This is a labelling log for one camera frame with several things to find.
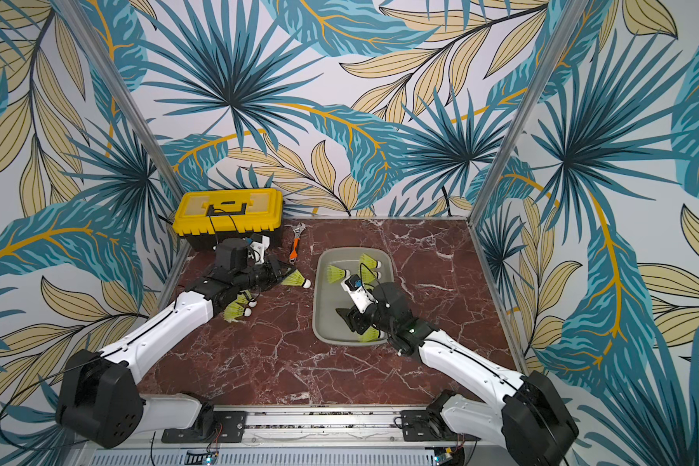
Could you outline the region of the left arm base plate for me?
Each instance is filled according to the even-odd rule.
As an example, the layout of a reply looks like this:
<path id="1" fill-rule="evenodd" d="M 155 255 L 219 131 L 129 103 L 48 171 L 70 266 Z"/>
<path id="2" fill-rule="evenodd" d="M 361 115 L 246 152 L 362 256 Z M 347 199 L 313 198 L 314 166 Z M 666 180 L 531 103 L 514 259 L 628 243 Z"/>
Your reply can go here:
<path id="1" fill-rule="evenodd" d="M 242 442 L 248 413 L 246 411 L 211 411 L 196 419 L 194 427 L 165 429 L 163 444 L 239 444 Z"/>

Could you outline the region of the yellow-green shuttlecock one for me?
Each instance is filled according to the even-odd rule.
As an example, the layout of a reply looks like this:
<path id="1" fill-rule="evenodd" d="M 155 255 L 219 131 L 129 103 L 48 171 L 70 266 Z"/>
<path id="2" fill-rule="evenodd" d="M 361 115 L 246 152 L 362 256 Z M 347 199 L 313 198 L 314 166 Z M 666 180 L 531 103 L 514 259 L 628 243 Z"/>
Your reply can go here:
<path id="1" fill-rule="evenodd" d="M 359 277 L 365 285 L 376 283 L 380 279 L 380 276 L 380 272 L 376 269 L 369 269 L 364 265 L 361 265 L 359 269 Z"/>

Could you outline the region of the grey plastic storage tray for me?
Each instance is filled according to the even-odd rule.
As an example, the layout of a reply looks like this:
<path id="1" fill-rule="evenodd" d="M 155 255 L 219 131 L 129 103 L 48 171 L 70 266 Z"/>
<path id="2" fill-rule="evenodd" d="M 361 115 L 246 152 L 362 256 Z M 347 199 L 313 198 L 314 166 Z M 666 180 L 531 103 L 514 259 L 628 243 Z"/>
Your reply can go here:
<path id="1" fill-rule="evenodd" d="M 355 274 L 360 269 L 361 254 L 369 254 L 382 263 L 379 269 L 380 281 L 394 280 L 393 264 L 390 256 L 378 249 L 371 248 L 335 248 L 326 250 L 318 259 L 316 268 L 316 283 L 314 286 L 313 330 L 316 337 L 329 345 L 345 347 L 371 347 L 386 343 L 386 334 L 382 339 L 371 344 L 361 344 L 360 335 L 352 332 L 347 324 L 336 314 L 337 309 L 349 309 L 353 306 L 351 297 L 343 291 L 341 283 L 328 283 L 326 271 L 329 265 L 336 265 Z"/>

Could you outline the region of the yellow-green shuttlecock eight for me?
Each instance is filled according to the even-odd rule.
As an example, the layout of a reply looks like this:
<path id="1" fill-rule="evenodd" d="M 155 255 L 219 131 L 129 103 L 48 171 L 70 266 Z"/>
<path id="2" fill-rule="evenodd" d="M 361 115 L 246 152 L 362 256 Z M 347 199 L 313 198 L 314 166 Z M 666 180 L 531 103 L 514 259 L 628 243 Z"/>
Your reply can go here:
<path id="1" fill-rule="evenodd" d="M 351 277 L 351 272 L 336 265 L 329 265 L 326 271 L 326 277 L 328 283 L 333 285 L 334 283 L 342 283 L 347 278 Z"/>

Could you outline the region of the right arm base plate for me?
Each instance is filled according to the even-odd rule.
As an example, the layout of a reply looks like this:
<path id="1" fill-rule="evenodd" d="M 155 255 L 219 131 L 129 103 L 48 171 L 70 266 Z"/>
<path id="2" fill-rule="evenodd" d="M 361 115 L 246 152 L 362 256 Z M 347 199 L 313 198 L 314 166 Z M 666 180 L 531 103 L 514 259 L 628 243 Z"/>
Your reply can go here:
<path id="1" fill-rule="evenodd" d="M 394 421 L 402 431 L 405 442 L 454 442 L 479 441 L 480 438 L 469 434 L 456 434 L 450 430 L 437 415 L 431 415 L 427 409 L 403 410 Z"/>

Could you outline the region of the yellow-green shuttlecock four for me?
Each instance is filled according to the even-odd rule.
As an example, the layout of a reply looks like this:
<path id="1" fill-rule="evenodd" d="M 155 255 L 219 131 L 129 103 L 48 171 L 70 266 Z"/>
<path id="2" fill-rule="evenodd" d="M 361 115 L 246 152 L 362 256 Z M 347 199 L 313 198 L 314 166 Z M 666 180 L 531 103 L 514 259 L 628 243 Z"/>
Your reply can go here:
<path id="1" fill-rule="evenodd" d="M 374 328 L 374 327 L 369 327 L 364 333 L 362 333 L 358 337 L 358 341 L 361 344 L 371 344 L 373 342 L 379 341 L 382 339 L 382 332 L 380 330 Z"/>

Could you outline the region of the yellow-green shuttlecock two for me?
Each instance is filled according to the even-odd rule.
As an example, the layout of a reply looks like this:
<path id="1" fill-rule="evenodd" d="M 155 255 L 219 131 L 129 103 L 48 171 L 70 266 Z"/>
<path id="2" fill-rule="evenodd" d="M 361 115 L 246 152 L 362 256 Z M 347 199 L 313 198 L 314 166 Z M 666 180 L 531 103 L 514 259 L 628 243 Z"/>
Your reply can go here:
<path id="1" fill-rule="evenodd" d="M 376 260 L 374 257 L 369 256 L 369 254 L 361 254 L 359 262 L 361 265 L 364 265 L 370 270 L 379 269 L 382 265 L 382 263 L 380 263 L 379 260 Z"/>

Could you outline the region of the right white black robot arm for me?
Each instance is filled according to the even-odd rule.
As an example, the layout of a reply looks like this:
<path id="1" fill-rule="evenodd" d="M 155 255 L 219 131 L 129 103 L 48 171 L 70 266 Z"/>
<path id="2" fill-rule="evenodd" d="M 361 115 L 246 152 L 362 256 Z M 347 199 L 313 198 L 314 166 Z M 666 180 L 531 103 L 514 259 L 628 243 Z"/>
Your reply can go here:
<path id="1" fill-rule="evenodd" d="M 374 328 L 398 355 L 441 372 L 473 394 L 439 396 L 431 417 L 453 433 L 504 448 L 518 465 L 565 465 L 579 429 L 553 382 L 534 371 L 524 375 L 466 348 L 436 325 L 415 316 L 395 283 L 367 289 L 357 275 L 341 283 L 353 306 L 338 310 L 358 335 Z"/>

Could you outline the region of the yellow-green shuttlecock five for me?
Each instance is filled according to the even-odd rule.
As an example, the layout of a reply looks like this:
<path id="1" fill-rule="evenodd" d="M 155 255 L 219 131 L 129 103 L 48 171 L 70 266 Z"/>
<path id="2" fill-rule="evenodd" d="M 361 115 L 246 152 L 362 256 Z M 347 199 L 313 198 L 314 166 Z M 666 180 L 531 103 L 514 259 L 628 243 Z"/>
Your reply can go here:
<path id="1" fill-rule="evenodd" d="M 302 287 L 303 289 L 309 289 L 312 282 L 306 279 L 299 270 L 294 270 L 281 281 L 281 284 L 286 287 Z"/>

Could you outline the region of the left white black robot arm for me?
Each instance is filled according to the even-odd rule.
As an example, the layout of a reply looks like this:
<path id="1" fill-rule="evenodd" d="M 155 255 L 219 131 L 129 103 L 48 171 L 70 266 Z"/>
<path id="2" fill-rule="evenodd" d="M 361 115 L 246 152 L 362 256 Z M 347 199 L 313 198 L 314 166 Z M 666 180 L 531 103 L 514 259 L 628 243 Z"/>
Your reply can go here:
<path id="1" fill-rule="evenodd" d="M 293 264 L 268 249 L 260 234 L 220 242 L 212 267 L 159 314 L 98 351 L 82 349 L 70 357 L 56 422 L 105 449 L 149 431 L 211 438 L 217 431 L 212 403 L 190 394 L 143 394 L 138 386 L 159 359 L 240 295 L 273 289 L 294 272 Z"/>

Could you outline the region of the yellow-green shuttlecock nine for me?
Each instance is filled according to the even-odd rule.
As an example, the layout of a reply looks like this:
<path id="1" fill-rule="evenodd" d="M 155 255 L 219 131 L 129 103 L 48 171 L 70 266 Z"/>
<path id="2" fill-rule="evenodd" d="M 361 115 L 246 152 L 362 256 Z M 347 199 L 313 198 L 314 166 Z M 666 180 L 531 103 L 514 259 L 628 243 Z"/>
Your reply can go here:
<path id="1" fill-rule="evenodd" d="M 226 322 L 238 322 L 243 318 L 248 318 L 252 315 L 252 309 L 248 304 L 243 305 L 237 301 L 228 304 L 223 310 L 223 319 Z"/>

